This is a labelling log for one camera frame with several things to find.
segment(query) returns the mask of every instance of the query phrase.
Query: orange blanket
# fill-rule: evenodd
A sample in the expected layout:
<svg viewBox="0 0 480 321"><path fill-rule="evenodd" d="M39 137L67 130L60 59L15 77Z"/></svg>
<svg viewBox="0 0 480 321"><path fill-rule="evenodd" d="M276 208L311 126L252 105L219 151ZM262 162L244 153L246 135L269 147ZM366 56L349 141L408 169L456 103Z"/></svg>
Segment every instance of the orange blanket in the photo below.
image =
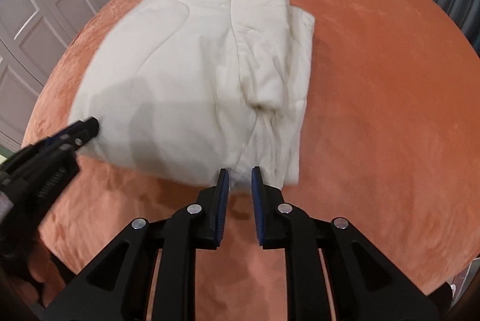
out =
<svg viewBox="0 0 480 321"><path fill-rule="evenodd" d="M140 0L112 0L45 86L25 143L66 125L100 42ZM345 216L425 293L480 251L480 62L431 0L291 0L316 18L300 182L311 216ZM79 271L136 217L167 218L193 188L85 157L45 219L47 246ZM216 252L198 252L198 320L286 318L282 251L257 246L249 196L232 196Z"/></svg>

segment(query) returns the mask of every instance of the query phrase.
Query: finger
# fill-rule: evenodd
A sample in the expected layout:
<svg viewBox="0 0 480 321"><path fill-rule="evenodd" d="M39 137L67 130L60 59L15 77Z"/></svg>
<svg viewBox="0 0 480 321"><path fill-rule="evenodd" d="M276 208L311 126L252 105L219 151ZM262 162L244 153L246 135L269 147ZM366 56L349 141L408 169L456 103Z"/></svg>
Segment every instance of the finger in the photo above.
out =
<svg viewBox="0 0 480 321"><path fill-rule="evenodd" d="M50 261L48 263L49 271L45 283L43 284L42 302L47 307L51 301L65 288L65 282L60 276L57 266Z"/></svg>
<svg viewBox="0 0 480 321"><path fill-rule="evenodd" d="M30 284L27 283L19 278L9 277L8 278L10 284L15 289L18 296L22 299L24 303L28 306L33 305L34 303L38 302L39 295L35 288Z"/></svg>
<svg viewBox="0 0 480 321"><path fill-rule="evenodd" d="M50 251L40 241L35 244L28 258L28 271L37 282L44 283L49 273Z"/></svg>

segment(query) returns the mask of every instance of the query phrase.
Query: white fluffy cloth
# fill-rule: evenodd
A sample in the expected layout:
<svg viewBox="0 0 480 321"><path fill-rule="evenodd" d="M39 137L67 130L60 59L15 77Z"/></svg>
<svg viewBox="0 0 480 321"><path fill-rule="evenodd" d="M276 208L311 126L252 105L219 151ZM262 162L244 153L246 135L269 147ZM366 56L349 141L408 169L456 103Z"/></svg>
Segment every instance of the white fluffy cloth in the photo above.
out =
<svg viewBox="0 0 480 321"><path fill-rule="evenodd" d="M96 117L83 153L207 185L298 182L314 18L289 0L143 0L94 55L69 121Z"/></svg>

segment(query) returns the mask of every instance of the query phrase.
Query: bed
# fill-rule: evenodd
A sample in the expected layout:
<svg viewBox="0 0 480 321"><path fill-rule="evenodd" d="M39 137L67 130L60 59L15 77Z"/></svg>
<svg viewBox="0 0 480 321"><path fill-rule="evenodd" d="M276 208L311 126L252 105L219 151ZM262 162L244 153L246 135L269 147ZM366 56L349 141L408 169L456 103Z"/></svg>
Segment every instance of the bed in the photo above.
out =
<svg viewBox="0 0 480 321"><path fill-rule="evenodd" d="M65 127L102 39L141 0L112 0L53 71L23 144ZM299 184L285 199L348 218L424 293L480 253L480 63L431 0L291 0L316 17ZM74 272L132 219L169 217L197 188L80 156L41 235ZM198 320L286 318L282 251L257 245L249 195L232 195L222 246L197 254Z"/></svg>

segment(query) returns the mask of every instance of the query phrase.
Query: bed surface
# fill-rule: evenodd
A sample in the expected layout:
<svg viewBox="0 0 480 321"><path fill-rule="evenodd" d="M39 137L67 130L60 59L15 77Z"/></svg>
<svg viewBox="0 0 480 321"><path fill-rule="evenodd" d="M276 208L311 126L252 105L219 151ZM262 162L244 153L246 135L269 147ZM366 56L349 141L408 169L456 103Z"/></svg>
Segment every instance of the bed surface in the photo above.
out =
<svg viewBox="0 0 480 321"><path fill-rule="evenodd" d="M140 0L112 0L69 46L24 144L65 127L95 50ZM300 182L285 200L348 218L425 293L480 253L480 62L431 0L291 0L316 17ZM198 189L80 157L41 228L78 272L134 218L169 217ZM198 320L286 318L282 251L257 246L232 196L222 246L197 254Z"/></svg>

